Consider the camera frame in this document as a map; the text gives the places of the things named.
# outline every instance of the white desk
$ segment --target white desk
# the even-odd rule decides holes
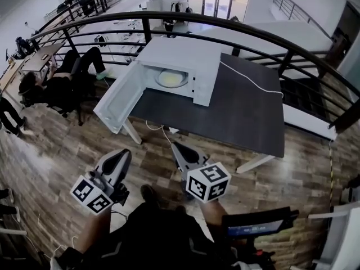
[[[357,270],[360,267],[360,202],[336,206],[333,213],[309,215],[332,218],[316,270]]]
[[[7,91],[8,86],[12,83],[17,74],[21,75],[21,67],[24,64],[24,60],[15,60],[14,65],[9,68],[4,74],[3,78],[0,79],[0,89],[3,93],[8,95],[8,97],[13,100],[16,104],[22,107],[19,102]]]

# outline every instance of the table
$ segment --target table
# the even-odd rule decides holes
[[[41,47],[35,54],[32,56],[24,65],[23,71],[24,72],[40,72],[47,62],[52,58],[52,56],[59,51],[59,49],[64,45],[65,43],[57,43],[49,46]],[[44,55],[48,55],[44,60],[42,60],[42,57]]]
[[[332,218],[316,270],[357,270],[360,266],[360,202],[334,207],[334,212],[311,214],[309,219]]]
[[[221,61],[258,86],[280,91],[280,81],[273,69],[224,53]],[[281,95],[259,90],[222,64],[209,107],[194,104],[188,97],[146,89],[130,115],[260,153],[238,167],[237,173],[284,156]]]
[[[2,90],[2,92],[6,93],[6,95],[8,95],[8,97],[10,97],[11,100],[13,100],[18,105],[20,104],[10,95],[10,93],[6,91],[6,89],[14,80],[18,72],[20,72],[23,64],[24,64],[24,60],[15,60],[14,65],[11,68],[9,68],[5,72],[4,76],[0,79],[0,89]]]

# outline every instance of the office chair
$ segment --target office chair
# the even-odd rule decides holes
[[[94,0],[80,0],[79,4],[82,7],[83,13],[86,17],[89,17],[89,15],[94,11],[98,13]]]

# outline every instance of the sneaker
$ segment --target sneaker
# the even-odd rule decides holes
[[[12,193],[12,189],[8,188],[7,191],[10,198],[10,202],[14,204],[14,194]]]
[[[19,125],[20,128],[23,128],[25,130],[25,125],[28,119],[26,117],[22,118],[21,124]]]
[[[21,222],[20,209],[17,206],[15,206],[15,209],[16,209],[16,220],[20,223]]]
[[[146,203],[158,203],[156,192],[149,184],[141,186],[140,193]]]
[[[111,78],[112,73],[113,73],[113,69],[112,68],[107,68],[103,72],[100,72],[100,73],[96,74],[96,80],[103,80],[103,78],[105,78],[105,77]]]

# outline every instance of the glass door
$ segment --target glass door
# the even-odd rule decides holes
[[[217,3],[218,7],[215,12],[215,16],[217,18],[227,19],[229,7],[230,7],[230,1],[231,0],[218,0]]]
[[[217,0],[205,0],[204,15],[214,16]]]

